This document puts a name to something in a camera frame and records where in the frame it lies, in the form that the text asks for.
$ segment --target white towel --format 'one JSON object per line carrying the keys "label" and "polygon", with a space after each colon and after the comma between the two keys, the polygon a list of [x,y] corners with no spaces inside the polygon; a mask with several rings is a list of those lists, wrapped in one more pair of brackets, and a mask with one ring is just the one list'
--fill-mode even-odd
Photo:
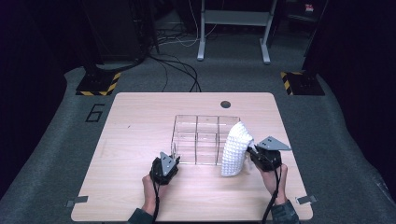
{"label": "white towel", "polygon": [[221,175],[231,176],[241,172],[244,166],[248,146],[254,145],[253,137],[248,133],[242,121],[230,130],[224,145]]}

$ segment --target table leg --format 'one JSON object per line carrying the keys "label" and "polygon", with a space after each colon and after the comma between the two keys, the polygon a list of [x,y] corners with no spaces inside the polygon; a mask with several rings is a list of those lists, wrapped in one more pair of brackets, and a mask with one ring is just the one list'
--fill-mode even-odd
{"label": "table leg", "polygon": [[202,0],[201,3],[201,39],[198,48],[198,61],[203,61],[205,54],[205,0]]}
{"label": "table leg", "polygon": [[262,60],[264,61],[265,64],[271,63],[270,55],[268,53],[268,48],[267,48],[267,41],[268,41],[268,35],[270,34],[270,30],[271,30],[271,24],[275,13],[276,3],[277,0],[274,0],[271,5],[271,10],[268,16],[268,22],[265,26],[264,36],[260,39],[260,45],[262,46]]}

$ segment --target cable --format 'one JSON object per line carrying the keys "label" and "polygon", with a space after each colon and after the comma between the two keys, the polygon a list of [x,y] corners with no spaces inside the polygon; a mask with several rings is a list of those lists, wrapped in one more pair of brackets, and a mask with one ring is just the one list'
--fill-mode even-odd
{"label": "cable", "polygon": [[[176,58],[177,61],[159,59],[159,58],[153,57],[152,55],[149,55],[149,57],[150,57],[151,59],[155,60],[156,62],[160,63],[162,66],[163,66],[164,64],[166,64],[166,65],[168,65],[168,66],[170,66],[170,67],[173,67],[173,68],[175,68],[176,70],[178,70],[178,71],[180,71],[180,72],[182,72],[182,73],[188,75],[189,77],[191,77],[191,78],[194,80],[194,83],[192,84],[192,86],[191,86],[191,88],[190,88],[190,92],[192,92],[192,90],[194,89],[194,87],[196,88],[196,91],[202,91],[202,90],[201,90],[201,86],[200,86],[200,84],[199,84],[199,82],[198,82],[198,73],[196,72],[196,70],[195,70],[191,65],[181,62],[176,56],[167,55],[167,54],[159,54],[159,55],[164,55],[164,56],[168,56],[168,57],[173,57],[173,58]],[[181,64],[181,65],[183,66],[184,70],[182,70],[182,69],[180,69],[180,68],[174,66],[172,63]],[[189,68],[193,71],[194,75],[192,75],[192,74],[188,71],[188,69],[187,69],[186,66],[189,67]]]}
{"label": "cable", "polygon": [[198,36],[198,23],[197,23],[197,20],[195,19],[194,12],[192,11],[191,0],[189,0],[189,5],[190,5],[190,11],[191,11],[192,18],[194,19],[195,28],[196,28],[196,34],[197,35],[195,37],[195,40],[192,42],[192,44],[189,44],[189,45],[184,45],[183,42],[180,41],[180,39],[176,38],[179,41],[179,43],[182,46],[184,46],[184,47],[191,47],[192,45],[194,45],[200,39],[199,36]]}
{"label": "cable", "polygon": [[196,40],[178,40],[178,41],[164,42],[159,45],[161,46],[161,45],[166,45],[166,44],[180,44],[180,43],[191,42],[191,41],[196,42]]}
{"label": "cable", "polygon": [[175,31],[174,29],[170,29],[170,30],[158,30],[157,36],[158,36],[158,41],[159,41],[159,45],[161,45],[162,43],[166,43],[164,40],[168,40],[168,39],[177,39],[178,42],[183,42],[181,40],[181,38],[184,38],[186,36],[188,36],[184,31],[181,31],[179,33],[173,34],[173,35],[167,35],[166,31]]}
{"label": "cable", "polygon": [[[224,0],[223,0],[222,3],[221,3],[221,10],[223,10],[223,9],[224,9]],[[215,28],[216,28],[217,26],[218,26],[218,25],[215,24],[215,26],[209,31],[209,33],[207,33],[207,35],[205,35],[205,37],[209,36],[209,35],[215,30]]]}
{"label": "cable", "polygon": [[158,62],[158,61],[157,61],[157,63],[159,63],[159,64],[163,67],[163,69],[165,69],[165,77],[166,77],[166,80],[165,80],[165,85],[163,86],[163,90],[162,90],[162,92],[164,92],[166,86],[168,85],[168,79],[169,79],[169,78],[168,78],[168,70],[166,69],[165,65],[163,65],[161,62]]}
{"label": "cable", "polygon": [[159,191],[160,191],[160,184],[158,184],[158,188],[156,188],[155,186],[155,180],[154,180],[154,170],[153,167],[151,166],[151,182],[152,182],[152,187],[154,187],[154,191],[155,191],[155,210],[154,210],[154,214],[153,214],[153,219],[152,219],[152,223],[155,223],[155,220],[157,219],[158,216],[158,211],[160,210],[160,197],[159,197]]}
{"label": "cable", "polygon": [[275,199],[277,198],[277,193],[279,191],[279,182],[280,182],[280,178],[282,176],[282,165],[280,165],[280,176],[278,176],[277,170],[275,169],[273,163],[267,157],[264,157],[264,158],[267,159],[271,163],[271,167],[274,170],[275,178],[276,178],[276,190],[273,192],[271,200],[268,203],[267,208],[265,209],[264,215],[262,216],[262,224],[264,224],[266,222],[268,214],[270,213],[271,208],[274,205]]}

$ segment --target human hand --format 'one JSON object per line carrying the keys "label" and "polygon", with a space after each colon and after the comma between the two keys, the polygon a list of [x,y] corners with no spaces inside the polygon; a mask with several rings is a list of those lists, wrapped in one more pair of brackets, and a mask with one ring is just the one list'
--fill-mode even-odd
{"label": "human hand", "polygon": [[[264,172],[262,169],[257,167],[259,169],[260,174],[262,175],[262,181],[264,182],[264,186],[267,188],[267,190],[272,194],[274,194],[276,190],[276,175],[274,171],[267,171]],[[282,204],[288,201],[288,198],[286,197],[286,177],[288,175],[288,166],[285,164],[282,164],[278,168],[276,168],[277,175],[280,177],[279,181],[279,187],[278,187],[278,193],[277,197],[275,200],[275,205]]]}
{"label": "human hand", "polygon": [[[145,212],[149,213],[150,215],[153,216],[154,211],[155,211],[155,200],[156,200],[156,195],[155,195],[155,190],[152,184],[152,180],[151,177],[149,175],[145,175],[142,178],[142,182],[143,182],[143,188],[145,191],[145,203],[142,207],[142,210],[144,210]],[[168,185],[159,185],[157,183],[155,183],[155,187],[158,190],[158,197],[161,199],[163,197],[163,195],[165,194],[166,190],[168,189]]]}

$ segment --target sleeve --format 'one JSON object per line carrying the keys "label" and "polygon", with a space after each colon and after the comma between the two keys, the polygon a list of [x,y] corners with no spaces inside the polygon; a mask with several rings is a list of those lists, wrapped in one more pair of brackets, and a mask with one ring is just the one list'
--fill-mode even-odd
{"label": "sleeve", "polygon": [[290,200],[283,204],[274,205],[271,209],[274,224],[298,224],[299,217]]}
{"label": "sleeve", "polygon": [[136,208],[132,216],[128,219],[128,224],[151,224],[153,216],[143,211],[140,208]]}

